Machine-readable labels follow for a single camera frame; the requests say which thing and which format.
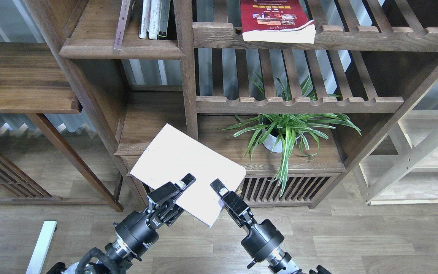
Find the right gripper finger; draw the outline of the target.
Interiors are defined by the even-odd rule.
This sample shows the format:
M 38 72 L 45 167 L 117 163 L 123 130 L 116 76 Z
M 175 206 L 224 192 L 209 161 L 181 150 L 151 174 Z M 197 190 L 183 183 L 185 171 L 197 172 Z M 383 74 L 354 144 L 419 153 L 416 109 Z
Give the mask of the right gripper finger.
M 250 207 L 234 191 L 229 191 L 219 180 L 214 180 L 210 186 L 221 198 L 230 217 L 238 225 L 251 224 Z

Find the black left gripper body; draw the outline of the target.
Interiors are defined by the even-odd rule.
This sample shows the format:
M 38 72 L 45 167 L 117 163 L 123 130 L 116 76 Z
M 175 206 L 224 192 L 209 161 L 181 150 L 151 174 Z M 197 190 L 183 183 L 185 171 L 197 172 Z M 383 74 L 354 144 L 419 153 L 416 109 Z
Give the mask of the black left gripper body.
M 108 257 L 116 263 L 141 261 L 159 239 L 156 232 L 163 225 L 171 226 L 183 212 L 183 208 L 172 202 L 159 205 L 149 202 L 141 213 L 132 212 L 122 222 L 115 224 L 117 239 L 108 245 Z

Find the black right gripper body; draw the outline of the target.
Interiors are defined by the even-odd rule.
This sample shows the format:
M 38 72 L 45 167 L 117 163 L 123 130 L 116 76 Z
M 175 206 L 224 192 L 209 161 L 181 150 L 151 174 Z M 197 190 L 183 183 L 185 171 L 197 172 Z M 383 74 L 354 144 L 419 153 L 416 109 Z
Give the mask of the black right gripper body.
M 239 227 L 248 232 L 241 241 L 243 248 L 253 258 L 247 269 L 267 260 L 271 272 L 287 272 L 291 256 L 280 247 L 284 236 L 270 220 L 264 220 L 258 224 L 248 210 L 241 215 L 234 214 L 234 220 Z

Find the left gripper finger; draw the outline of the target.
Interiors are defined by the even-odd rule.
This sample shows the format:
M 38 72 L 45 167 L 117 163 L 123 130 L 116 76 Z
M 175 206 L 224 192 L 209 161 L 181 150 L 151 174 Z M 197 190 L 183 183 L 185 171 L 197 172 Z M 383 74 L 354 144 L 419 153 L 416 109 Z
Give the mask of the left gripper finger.
M 181 194 L 195 181 L 196 178 L 193 175 L 187 174 L 179 182 L 167 182 L 147 195 L 148 206 L 150 208 L 160 208 L 165 205 L 168 208 L 173 207 Z

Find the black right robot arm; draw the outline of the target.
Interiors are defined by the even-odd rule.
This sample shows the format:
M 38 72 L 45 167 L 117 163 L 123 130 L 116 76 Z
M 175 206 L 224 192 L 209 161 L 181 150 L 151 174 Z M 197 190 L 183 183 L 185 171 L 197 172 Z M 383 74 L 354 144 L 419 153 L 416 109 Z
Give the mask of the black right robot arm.
M 303 273 L 291 255 L 282 250 L 284 236 L 270 220 L 258 223 L 245 201 L 234 191 L 229 191 L 219 179 L 214 180 L 211 187 L 221 198 L 230 217 L 247 232 L 241 241 L 243 248 L 253 258 L 247 269 L 267 260 L 268 269 L 273 274 Z

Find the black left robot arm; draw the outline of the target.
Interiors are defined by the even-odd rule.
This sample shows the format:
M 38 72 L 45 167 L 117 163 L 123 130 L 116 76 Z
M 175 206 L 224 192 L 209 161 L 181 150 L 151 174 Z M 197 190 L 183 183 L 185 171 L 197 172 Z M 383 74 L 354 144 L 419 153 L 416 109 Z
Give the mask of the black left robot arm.
M 120 223 L 115 222 L 116 241 L 88 251 L 78 263 L 68 268 L 58 262 L 49 274 L 125 274 L 132 260 L 141 261 L 141 256 L 155 244 L 157 229 L 171 226 L 184 211 L 177 205 L 178 198 L 196 179 L 187 174 L 179 182 L 167 182 L 148 195 L 148 207 L 142 212 L 133 211 Z

